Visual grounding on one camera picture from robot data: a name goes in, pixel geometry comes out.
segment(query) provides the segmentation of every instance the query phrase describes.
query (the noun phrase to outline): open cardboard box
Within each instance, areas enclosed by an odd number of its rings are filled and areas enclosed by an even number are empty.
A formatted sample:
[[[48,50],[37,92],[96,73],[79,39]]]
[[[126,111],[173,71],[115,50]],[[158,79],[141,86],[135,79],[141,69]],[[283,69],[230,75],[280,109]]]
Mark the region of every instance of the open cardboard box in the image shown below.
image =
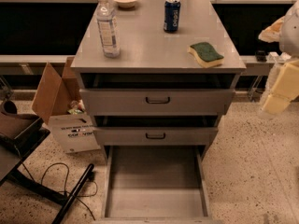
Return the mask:
[[[62,76],[50,63],[46,64],[32,109],[49,126],[65,153],[100,149],[91,118],[86,114],[67,113],[71,102],[81,99],[76,76],[70,68],[72,61],[73,58],[66,60]]]

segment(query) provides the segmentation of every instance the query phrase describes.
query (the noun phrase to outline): soda can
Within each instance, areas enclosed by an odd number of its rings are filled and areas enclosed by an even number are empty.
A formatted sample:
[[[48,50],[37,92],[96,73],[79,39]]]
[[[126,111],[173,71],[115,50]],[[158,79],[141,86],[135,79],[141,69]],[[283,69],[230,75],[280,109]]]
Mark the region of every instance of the soda can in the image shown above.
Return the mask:
[[[175,32],[178,29],[179,21],[179,0],[165,1],[164,30],[166,32]]]

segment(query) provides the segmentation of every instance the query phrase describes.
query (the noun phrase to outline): gray metal cabinet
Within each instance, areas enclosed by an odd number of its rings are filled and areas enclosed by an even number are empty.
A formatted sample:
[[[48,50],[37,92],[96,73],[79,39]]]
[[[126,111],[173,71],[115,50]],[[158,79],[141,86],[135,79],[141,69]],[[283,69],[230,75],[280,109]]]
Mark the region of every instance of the gray metal cabinet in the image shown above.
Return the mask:
[[[72,63],[107,158],[100,223],[220,223],[201,170],[245,70],[209,1],[181,0],[179,29],[163,30],[164,0],[117,9],[121,55],[106,58],[95,18]],[[208,41],[224,55],[202,68],[187,52]]]

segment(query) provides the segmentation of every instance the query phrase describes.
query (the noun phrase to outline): speckled floor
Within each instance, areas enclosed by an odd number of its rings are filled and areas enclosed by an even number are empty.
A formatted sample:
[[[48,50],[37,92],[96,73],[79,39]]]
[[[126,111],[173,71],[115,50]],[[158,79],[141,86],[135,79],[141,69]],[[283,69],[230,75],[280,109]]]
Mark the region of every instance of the speckled floor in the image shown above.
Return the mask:
[[[31,102],[14,97],[19,113],[32,112]],[[293,103],[273,120],[257,117],[257,103],[235,98],[222,118],[219,133],[203,160],[212,216],[224,224],[299,223],[299,104]],[[99,151],[64,154],[50,136],[25,162],[40,181],[55,162],[69,166],[70,191],[89,163],[94,163],[96,185],[88,182],[80,196],[96,219],[101,215],[106,167]],[[66,169],[57,165],[43,185],[64,189]],[[51,223],[59,206],[8,182],[0,187],[0,223]],[[63,223],[91,223],[87,208],[75,201]]]

